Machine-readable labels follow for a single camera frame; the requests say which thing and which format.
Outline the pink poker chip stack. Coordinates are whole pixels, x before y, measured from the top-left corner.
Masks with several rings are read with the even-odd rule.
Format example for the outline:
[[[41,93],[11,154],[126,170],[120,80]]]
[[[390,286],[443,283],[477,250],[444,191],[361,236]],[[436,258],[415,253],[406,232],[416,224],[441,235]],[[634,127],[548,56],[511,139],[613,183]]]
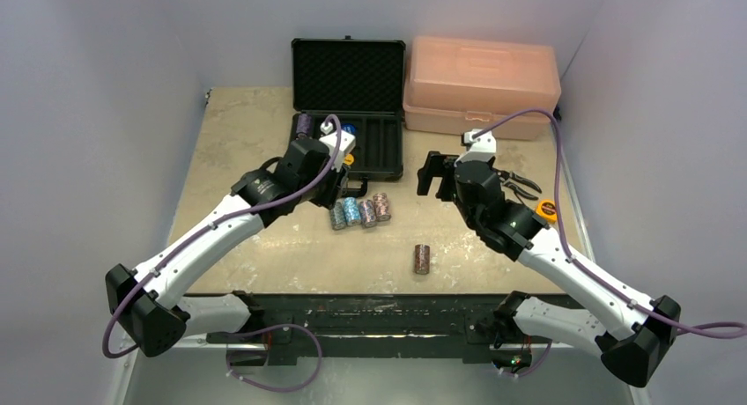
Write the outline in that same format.
[[[374,213],[379,222],[386,222],[392,218],[390,204],[386,193],[377,193],[372,198]]]

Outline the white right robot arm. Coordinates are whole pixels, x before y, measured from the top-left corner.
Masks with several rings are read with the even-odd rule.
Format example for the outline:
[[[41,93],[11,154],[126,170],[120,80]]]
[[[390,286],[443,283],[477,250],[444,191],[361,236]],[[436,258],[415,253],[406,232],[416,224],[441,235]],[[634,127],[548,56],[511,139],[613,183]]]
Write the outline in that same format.
[[[558,230],[528,206],[506,199],[491,161],[461,162],[431,151],[418,170],[419,195],[428,193],[435,177],[441,179],[437,198],[454,203],[487,247],[551,280],[579,304],[553,306],[513,291],[493,313],[496,345],[543,337],[599,357],[630,386],[648,384],[677,338],[666,322],[680,318],[674,299],[636,291],[564,247]]]

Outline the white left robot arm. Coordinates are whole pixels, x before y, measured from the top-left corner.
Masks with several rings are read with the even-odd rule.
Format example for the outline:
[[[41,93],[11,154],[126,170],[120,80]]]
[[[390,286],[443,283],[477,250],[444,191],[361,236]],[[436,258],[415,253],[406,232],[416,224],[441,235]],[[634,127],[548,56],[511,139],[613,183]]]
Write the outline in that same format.
[[[257,339],[263,319],[252,312],[247,295],[191,297],[187,292],[240,243],[299,204],[332,208],[348,176],[344,158],[355,143],[345,131],[290,142],[283,156],[244,173],[215,209],[171,246],[133,269],[111,268],[105,277],[111,318],[102,339],[104,356],[123,357],[138,349],[156,357],[192,335]]]

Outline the brown chip stack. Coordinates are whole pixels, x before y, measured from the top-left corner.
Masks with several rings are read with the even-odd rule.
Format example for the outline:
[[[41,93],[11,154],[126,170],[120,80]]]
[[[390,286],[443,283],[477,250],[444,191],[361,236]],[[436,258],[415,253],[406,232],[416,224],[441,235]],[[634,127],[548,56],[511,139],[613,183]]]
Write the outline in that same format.
[[[428,275],[431,266],[431,249],[428,245],[417,244],[414,247],[413,272],[416,275]]]

